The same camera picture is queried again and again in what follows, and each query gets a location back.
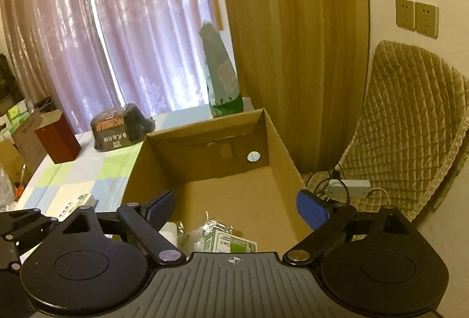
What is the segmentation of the pink sheer curtain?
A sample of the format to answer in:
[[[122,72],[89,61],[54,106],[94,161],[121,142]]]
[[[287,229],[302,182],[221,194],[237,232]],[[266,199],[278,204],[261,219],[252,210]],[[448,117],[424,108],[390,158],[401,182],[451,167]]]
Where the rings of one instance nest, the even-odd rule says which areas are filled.
[[[206,104],[199,31],[211,18],[211,0],[1,0],[24,96],[51,97],[77,132],[124,104],[149,116]]]

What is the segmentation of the white power strip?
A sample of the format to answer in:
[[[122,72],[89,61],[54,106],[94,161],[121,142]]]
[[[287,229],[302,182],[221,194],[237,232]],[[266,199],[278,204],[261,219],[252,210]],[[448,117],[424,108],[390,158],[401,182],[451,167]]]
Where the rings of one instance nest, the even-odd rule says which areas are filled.
[[[326,188],[326,196],[332,199],[345,199],[349,195],[351,199],[364,199],[370,191],[369,180],[332,179]]]

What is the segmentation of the golden brown curtain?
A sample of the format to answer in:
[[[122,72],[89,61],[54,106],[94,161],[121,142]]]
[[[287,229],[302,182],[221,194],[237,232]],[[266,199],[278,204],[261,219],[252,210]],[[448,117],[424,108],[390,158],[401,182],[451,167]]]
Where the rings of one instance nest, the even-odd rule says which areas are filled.
[[[366,92],[369,0],[225,0],[244,96],[265,108],[299,172],[332,167]]]

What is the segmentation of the large brown cardboard box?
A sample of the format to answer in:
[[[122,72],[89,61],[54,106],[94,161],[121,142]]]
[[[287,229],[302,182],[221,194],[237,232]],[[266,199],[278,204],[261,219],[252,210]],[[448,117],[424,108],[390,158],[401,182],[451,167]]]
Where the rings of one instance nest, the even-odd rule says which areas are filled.
[[[192,231],[207,216],[284,254],[311,233],[297,212],[304,182],[264,109],[149,134],[122,202],[173,193],[172,221]]]

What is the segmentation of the dark red paper box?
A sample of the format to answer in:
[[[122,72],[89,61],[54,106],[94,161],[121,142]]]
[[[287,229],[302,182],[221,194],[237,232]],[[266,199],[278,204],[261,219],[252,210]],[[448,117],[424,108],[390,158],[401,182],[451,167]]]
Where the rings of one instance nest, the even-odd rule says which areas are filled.
[[[81,151],[81,145],[65,114],[54,110],[41,117],[42,121],[35,129],[35,134],[48,156],[55,164],[74,161]]]

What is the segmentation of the plaid tablecloth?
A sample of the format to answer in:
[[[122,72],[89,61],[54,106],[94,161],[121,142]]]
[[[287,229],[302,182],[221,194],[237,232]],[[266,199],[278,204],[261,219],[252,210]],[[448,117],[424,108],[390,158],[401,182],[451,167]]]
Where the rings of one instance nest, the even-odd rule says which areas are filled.
[[[113,211],[120,205],[142,145],[98,152],[92,132],[76,137],[81,145],[78,157],[62,164],[45,157],[19,199],[17,210],[38,208],[46,216],[57,216],[70,199],[88,193],[97,200],[99,212]]]

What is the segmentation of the brown cardboard boxes pile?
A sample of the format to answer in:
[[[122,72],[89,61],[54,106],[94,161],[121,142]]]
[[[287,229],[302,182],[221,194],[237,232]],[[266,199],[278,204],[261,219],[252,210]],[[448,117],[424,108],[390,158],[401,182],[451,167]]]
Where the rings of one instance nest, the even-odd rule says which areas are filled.
[[[28,182],[46,156],[35,130],[42,122],[41,113],[34,110],[19,123],[11,123],[1,134],[1,166],[13,183],[19,183],[21,170],[26,167],[23,181]]]

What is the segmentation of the beige wall socket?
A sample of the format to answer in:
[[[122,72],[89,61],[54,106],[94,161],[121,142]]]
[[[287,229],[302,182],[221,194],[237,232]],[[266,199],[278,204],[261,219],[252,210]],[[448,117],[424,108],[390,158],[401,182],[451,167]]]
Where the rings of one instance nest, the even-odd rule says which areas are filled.
[[[415,3],[412,0],[396,0],[396,25],[408,31],[415,30]]]
[[[426,3],[415,3],[416,32],[433,39],[439,33],[439,7]]]

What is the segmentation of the green white medicine box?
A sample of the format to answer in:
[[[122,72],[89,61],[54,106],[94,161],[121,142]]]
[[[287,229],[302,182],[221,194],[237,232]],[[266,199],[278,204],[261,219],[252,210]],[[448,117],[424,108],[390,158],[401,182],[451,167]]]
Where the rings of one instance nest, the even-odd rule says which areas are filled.
[[[255,253],[258,244],[224,231],[214,230],[205,237],[204,252],[212,253]]]

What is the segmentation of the green white standing bag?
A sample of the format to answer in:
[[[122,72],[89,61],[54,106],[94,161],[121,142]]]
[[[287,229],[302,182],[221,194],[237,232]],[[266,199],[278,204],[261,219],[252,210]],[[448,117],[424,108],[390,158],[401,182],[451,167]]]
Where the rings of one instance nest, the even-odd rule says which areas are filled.
[[[238,77],[219,31],[204,21],[199,31],[205,55],[209,106],[213,118],[243,112]]]

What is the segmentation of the white green Mecobalamin tablet box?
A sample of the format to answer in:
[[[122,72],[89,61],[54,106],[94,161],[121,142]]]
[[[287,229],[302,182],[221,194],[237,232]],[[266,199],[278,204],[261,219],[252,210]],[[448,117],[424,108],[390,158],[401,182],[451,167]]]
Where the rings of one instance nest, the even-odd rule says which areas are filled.
[[[82,194],[66,202],[57,212],[57,218],[59,221],[65,220],[74,210],[83,206],[95,207],[97,199],[92,194]]]

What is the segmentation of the black Honglu food container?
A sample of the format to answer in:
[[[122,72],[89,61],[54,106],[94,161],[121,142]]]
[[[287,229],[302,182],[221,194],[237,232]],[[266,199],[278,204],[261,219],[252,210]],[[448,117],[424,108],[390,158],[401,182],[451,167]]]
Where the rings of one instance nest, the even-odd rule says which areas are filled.
[[[91,120],[94,148],[99,152],[132,146],[154,129],[154,120],[145,117],[136,104],[103,111]]]

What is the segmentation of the crumpled silver foil bag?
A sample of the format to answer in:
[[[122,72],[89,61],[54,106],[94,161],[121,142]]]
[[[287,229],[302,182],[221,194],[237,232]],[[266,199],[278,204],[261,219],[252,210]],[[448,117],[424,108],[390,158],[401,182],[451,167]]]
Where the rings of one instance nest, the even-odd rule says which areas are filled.
[[[10,177],[0,165],[0,210],[6,212],[15,202],[15,188]]]

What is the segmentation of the clear plastic packaging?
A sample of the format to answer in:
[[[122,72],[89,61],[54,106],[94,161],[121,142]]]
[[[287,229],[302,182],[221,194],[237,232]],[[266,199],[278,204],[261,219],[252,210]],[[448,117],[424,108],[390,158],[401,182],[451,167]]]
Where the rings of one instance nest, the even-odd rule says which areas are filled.
[[[204,223],[193,231],[186,231],[183,223],[177,221],[165,223],[159,233],[188,257],[192,252],[203,252],[206,239],[215,231],[233,234],[235,229],[232,225],[211,218],[209,212],[205,211]]]

